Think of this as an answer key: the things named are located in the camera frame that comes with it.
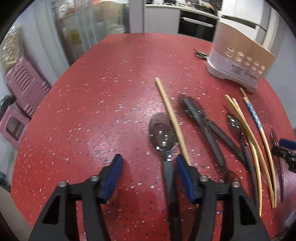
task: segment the pink plastic stool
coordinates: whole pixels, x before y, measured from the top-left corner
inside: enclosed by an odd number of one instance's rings
[[[31,117],[50,87],[25,57],[22,57],[5,77],[8,88],[17,98],[18,106]]]
[[[21,112],[16,110],[17,106],[15,107],[14,105],[15,104],[10,105],[5,111],[4,116],[0,121],[0,132],[6,138],[6,140],[8,140],[16,149],[18,149],[20,140],[26,131],[30,120]],[[9,122],[13,121],[13,118],[17,120],[17,123],[13,130],[9,130]],[[21,124],[24,125],[24,128],[18,137]]]

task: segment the bamboo chopstick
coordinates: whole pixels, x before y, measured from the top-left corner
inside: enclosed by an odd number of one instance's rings
[[[239,104],[237,103],[235,98],[232,98],[233,102],[235,103],[236,107],[238,108],[238,110],[240,111],[240,113],[242,114],[242,118],[244,119],[245,122],[246,118],[244,117],[244,114],[239,106]],[[247,138],[248,138],[248,142],[250,145],[250,149],[253,155],[253,160],[254,160],[254,164],[255,164],[255,171],[256,171],[256,176],[257,176],[257,185],[258,185],[258,200],[259,200],[259,216],[261,217],[262,214],[262,180],[261,180],[261,172],[260,172],[260,165],[259,165],[259,161],[258,161],[258,156],[257,156],[257,152],[256,149],[254,147],[254,144],[251,142],[249,135],[247,134]]]
[[[161,94],[161,96],[163,98],[163,102],[165,103],[166,109],[167,109],[168,114],[170,116],[170,119],[171,119],[171,121],[173,123],[174,129],[176,131],[176,134],[177,134],[177,137],[178,137],[178,143],[179,143],[181,152],[182,152],[187,164],[191,166],[191,161],[190,161],[190,158],[189,158],[189,155],[188,155],[188,152],[187,152],[187,148],[186,148],[186,145],[185,145],[183,134],[182,134],[181,128],[179,126],[179,123],[177,121],[174,109],[173,109],[173,107],[172,107],[172,105],[170,103],[170,100],[169,100],[166,92],[165,92],[165,89],[163,88],[161,80],[159,78],[155,78],[155,82],[156,82],[156,85],[157,85],[157,87],[159,89],[159,92],[160,92],[160,94]]]
[[[263,154],[262,151],[259,147],[259,144],[252,132],[252,130],[250,129],[249,125],[247,124],[247,122],[243,119],[241,112],[238,110],[238,108],[236,107],[235,103],[233,102],[233,100],[229,97],[229,95],[225,95],[226,100],[229,102],[229,104],[234,108],[234,110],[237,112],[240,121],[242,122],[247,134],[250,137],[251,142],[253,142],[254,147],[259,155],[261,164],[263,166],[263,170],[267,179],[267,186],[268,186],[268,190],[269,190],[269,195],[270,195],[270,202],[271,202],[271,207],[274,208],[274,192],[272,189],[272,185],[271,185],[271,180],[270,180],[270,176],[269,176],[269,172],[265,163],[265,160],[263,158]]]
[[[274,161],[272,159],[272,155],[271,155],[271,151],[269,149],[269,144],[267,142],[267,139],[266,139],[266,135],[265,135],[265,132],[263,130],[263,127],[261,125],[261,122],[258,118],[258,115],[257,113],[255,112],[248,96],[246,95],[246,93],[244,92],[244,90],[242,88],[239,89],[240,92],[242,93],[242,95],[244,96],[243,99],[249,109],[249,111],[251,112],[252,114],[252,117],[254,118],[254,121],[259,129],[259,132],[261,134],[261,137],[262,137],[262,140],[263,140],[263,143],[264,143],[264,146],[265,146],[265,149],[266,149],[266,152],[267,152],[267,156],[268,156],[268,160],[269,160],[269,165],[270,165],[270,170],[271,170],[271,176],[272,176],[272,183],[273,183],[273,189],[274,189],[274,207],[276,207],[276,203],[277,203],[277,194],[276,194],[276,175],[275,175],[275,169],[274,169]]]

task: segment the oven handle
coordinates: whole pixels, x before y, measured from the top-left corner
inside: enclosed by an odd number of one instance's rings
[[[181,18],[184,19],[187,22],[191,22],[191,23],[195,23],[195,24],[200,24],[200,25],[203,25],[203,26],[206,26],[206,27],[209,27],[209,28],[213,28],[214,27],[214,25],[212,25],[210,23],[205,23],[205,22],[194,20],[194,19],[191,19],[191,18],[185,18],[185,17],[181,17]]]

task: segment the glass door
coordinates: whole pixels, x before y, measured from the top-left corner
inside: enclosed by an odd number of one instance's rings
[[[52,0],[69,64],[109,34],[130,33],[129,0]]]

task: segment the red table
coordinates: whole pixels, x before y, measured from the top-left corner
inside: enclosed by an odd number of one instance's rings
[[[170,239],[160,156],[148,139],[151,116],[165,111],[155,77],[163,80],[177,110],[191,161],[201,174],[215,181],[221,179],[204,136],[177,105],[180,93],[199,99],[208,117],[229,136],[225,109],[229,105],[224,94],[235,97],[264,151],[237,85],[212,77],[205,61],[195,56],[193,47],[209,53],[211,43],[166,34],[110,35],[59,78],[27,128],[13,173],[11,195],[32,226],[60,181],[83,182],[120,153],[124,157],[123,175],[110,203],[103,205],[112,240]],[[283,106],[266,80],[259,82],[258,91],[249,98],[268,138],[271,127],[279,137],[294,138]],[[241,177],[250,194],[250,177],[245,168],[229,149],[220,146],[229,168]],[[296,174],[289,172],[285,163],[283,166],[285,200],[281,204],[278,196],[278,208],[274,210],[263,175],[262,219],[271,237],[283,230],[285,220],[295,210]],[[187,240],[194,207],[184,197],[180,185],[178,190],[183,237]],[[81,206],[78,207],[80,237],[85,240]],[[222,214],[219,204],[214,240],[219,239]]]

